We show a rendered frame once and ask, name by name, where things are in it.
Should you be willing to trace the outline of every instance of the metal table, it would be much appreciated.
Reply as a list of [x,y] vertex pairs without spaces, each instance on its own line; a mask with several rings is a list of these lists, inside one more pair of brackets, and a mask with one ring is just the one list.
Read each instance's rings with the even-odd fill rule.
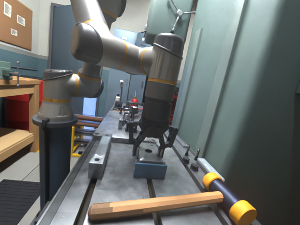
[[[205,173],[201,168],[198,172],[194,172],[190,170],[189,165],[181,162],[187,145],[179,137],[176,138],[172,148],[165,150],[163,160],[168,168],[164,180],[133,178],[135,167],[135,157],[132,156],[133,145],[127,144],[128,132],[118,130],[120,117],[119,112],[109,111],[96,129],[86,150],[42,214],[38,225],[234,225],[220,204],[170,210],[140,217],[89,221],[87,212],[93,203],[205,191],[202,186]],[[104,175],[101,180],[89,179],[89,162],[94,157],[100,139],[104,135],[112,135]],[[148,139],[145,144],[153,144],[155,141]],[[259,223],[255,220],[252,225],[259,225]]]

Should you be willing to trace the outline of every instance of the yellow hammer cap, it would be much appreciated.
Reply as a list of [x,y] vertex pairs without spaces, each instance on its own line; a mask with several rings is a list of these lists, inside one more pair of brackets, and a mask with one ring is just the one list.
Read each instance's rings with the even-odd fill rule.
[[217,175],[215,172],[209,172],[203,177],[202,184],[204,185],[207,191],[210,191],[210,184],[216,179],[222,180],[222,178],[220,178],[220,176]]
[[256,209],[245,200],[236,202],[229,210],[229,216],[236,225],[250,225],[256,215]]

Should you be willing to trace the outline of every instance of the black floor mat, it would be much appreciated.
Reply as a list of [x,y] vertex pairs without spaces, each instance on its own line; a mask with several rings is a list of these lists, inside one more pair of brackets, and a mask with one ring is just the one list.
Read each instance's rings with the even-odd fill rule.
[[39,197],[39,182],[0,182],[0,224],[17,225]]

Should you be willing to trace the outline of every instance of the tiled floor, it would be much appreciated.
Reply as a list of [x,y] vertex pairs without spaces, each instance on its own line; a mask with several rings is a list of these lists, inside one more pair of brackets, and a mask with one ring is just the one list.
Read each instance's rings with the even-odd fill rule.
[[[77,157],[71,157],[70,169],[73,168],[77,160]],[[39,182],[39,153],[30,152],[13,163],[0,173],[0,181],[3,179]],[[18,225],[29,225],[39,210],[40,199],[38,198]]]

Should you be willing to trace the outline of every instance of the cork board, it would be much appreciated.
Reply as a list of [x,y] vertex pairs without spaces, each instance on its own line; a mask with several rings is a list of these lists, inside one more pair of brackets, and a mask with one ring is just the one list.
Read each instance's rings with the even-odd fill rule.
[[0,41],[31,50],[32,10],[17,0],[0,0]]

